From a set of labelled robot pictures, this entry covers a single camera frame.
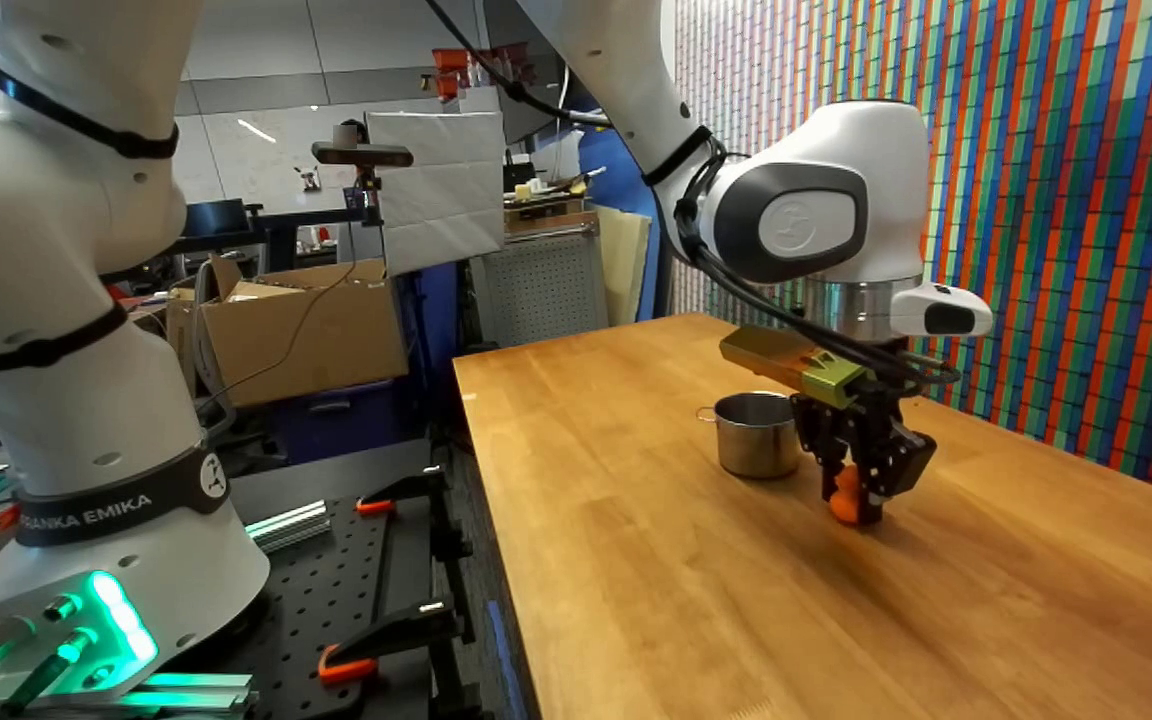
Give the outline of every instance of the pixelated mosaic wall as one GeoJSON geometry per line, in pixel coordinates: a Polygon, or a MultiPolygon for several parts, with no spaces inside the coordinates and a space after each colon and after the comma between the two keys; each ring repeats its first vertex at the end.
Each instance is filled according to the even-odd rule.
{"type": "Polygon", "coordinates": [[[676,71],[732,146],[826,99],[915,105],[928,277],[998,315],[924,347],[965,372],[937,394],[1152,479],[1152,0],[678,0],[676,71]]]}

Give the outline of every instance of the wooden table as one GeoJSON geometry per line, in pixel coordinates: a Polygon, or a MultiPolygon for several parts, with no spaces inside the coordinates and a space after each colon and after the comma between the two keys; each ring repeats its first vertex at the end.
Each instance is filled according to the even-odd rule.
{"type": "Polygon", "coordinates": [[[1149,717],[1152,486],[931,398],[887,518],[817,467],[717,467],[713,402],[770,388],[676,315],[456,358],[547,720],[1149,717]]]}

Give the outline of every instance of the cardboard box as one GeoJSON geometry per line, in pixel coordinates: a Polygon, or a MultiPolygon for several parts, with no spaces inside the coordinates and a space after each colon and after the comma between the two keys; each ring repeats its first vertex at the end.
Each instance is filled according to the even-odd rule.
{"type": "Polygon", "coordinates": [[[385,263],[325,263],[240,278],[212,263],[212,301],[181,297],[169,340],[232,406],[379,385],[409,372],[385,263]]]}

